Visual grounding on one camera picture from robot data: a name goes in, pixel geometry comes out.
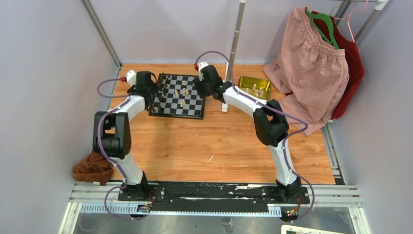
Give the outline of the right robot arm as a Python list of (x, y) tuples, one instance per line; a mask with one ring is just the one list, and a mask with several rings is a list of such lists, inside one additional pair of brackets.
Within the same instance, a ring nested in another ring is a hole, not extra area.
[(199, 73), (194, 84), (200, 97), (212, 96), (253, 118), (256, 136), (268, 147), (275, 164), (276, 194), (283, 203), (293, 202), (302, 183), (294, 171), (287, 140), (289, 124), (278, 101), (253, 97), (231, 81), (224, 82), (216, 68), (206, 62), (195, 64), (194, 68)]

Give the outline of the black white chess board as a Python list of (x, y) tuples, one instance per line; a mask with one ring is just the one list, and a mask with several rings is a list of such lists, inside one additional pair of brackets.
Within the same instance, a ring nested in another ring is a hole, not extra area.
[(157, 84), (160, 87), (154, 96), (150, 116), (203, 119), (204, 97), (194, 86), (198, 76), (161, 73)]

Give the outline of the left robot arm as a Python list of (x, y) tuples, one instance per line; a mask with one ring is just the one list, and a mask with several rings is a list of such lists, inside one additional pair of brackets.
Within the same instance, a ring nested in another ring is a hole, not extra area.
[(140, 112), (148, 111), (157, 92), (156, 75), (149, 71), (130, 70), (119, 81), (130, 88), (123, 101), (112, 109), (94, 116), (93, 150), (101, 154), (122, 175), (119, 191), (126, 197), (144, 201), (150, 195), (148, 180), (133, 159), (130, 121)]

